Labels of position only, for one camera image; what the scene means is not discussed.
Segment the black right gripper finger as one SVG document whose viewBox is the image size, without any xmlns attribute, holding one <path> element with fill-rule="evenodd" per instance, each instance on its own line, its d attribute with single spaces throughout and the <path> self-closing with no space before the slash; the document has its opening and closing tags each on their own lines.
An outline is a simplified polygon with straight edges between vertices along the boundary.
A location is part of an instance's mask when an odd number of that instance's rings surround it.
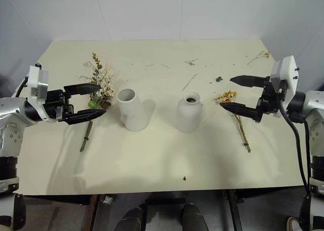
<svg viewBox="0 0 324 231">
<path fill-rule="evenodd" d="M 269 81 L 269 77 L 260 77 L 252 75 L 240 75 L 230 79 L 231 82 L 244 87 L 259 87 L 263 88 L 264 84 Z"/>
<path fill-rule="evenodd" d="M 259 114 L 259 111 L 255 108 L 246 107 L 244 104 L 239 104 L 239 103 L 235 103 L 235 102 L 221 102 L 219 104 L 225 110 L 227 110 L 233 114 L 251 118 L 255 122 L 261 121 L 261 115 Z"/>
</svg>

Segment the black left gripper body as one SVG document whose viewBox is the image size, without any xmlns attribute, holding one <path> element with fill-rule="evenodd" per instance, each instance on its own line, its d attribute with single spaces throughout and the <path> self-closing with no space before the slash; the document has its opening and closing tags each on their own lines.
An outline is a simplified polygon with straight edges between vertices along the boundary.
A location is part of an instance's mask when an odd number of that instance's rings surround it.
<svg viewBox="0 0 324 231">
<path fill-rule="evenodd" d="M 69 103 L 70 98 L 71 94 L 63 90 L 48 91 L 44 104 L 48 116 L 60 122 L 74 114 L 74 107 Z"/>
</svg>

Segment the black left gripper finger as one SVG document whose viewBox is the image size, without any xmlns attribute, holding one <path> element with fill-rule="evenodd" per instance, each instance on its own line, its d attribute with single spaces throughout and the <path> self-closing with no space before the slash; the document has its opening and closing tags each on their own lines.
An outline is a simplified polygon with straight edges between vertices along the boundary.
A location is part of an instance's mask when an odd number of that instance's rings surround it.
<svg viewBox="0 0 324 231">
<path fill-rule="evenodd" d="M 73 114 L 64 114 L 61 122 L 66 122 L 68 125 L 79 124 L 94 120 L 106 113 L 104 109 L 85 109 Z"/>
<path fill-rule="evenodd" d="M 72 95 L 90 95 L 100 90 L 100 86 L 90 83 L 64 86 L 64 98 L 69 99 Z"/>
</svg>

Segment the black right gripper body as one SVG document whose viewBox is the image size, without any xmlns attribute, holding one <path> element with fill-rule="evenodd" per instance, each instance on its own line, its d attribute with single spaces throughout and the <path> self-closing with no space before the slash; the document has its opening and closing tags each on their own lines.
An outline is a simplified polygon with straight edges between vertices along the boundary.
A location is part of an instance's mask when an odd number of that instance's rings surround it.
<svg viewBox="0 0 324 231">
<path fill-rule="evenodd" d="M 275 90 L 270 82 L 270 77 L 267 76 L 258 80 L 257 87 L 262 87 L 263 91 L 257 102 L 255 122 L 261 122 L 263 114 L 275 114 L 279 111 L 278 102 L 285 100 L 288 83 L 280 81 L 279 88 Z"/>
</svg>

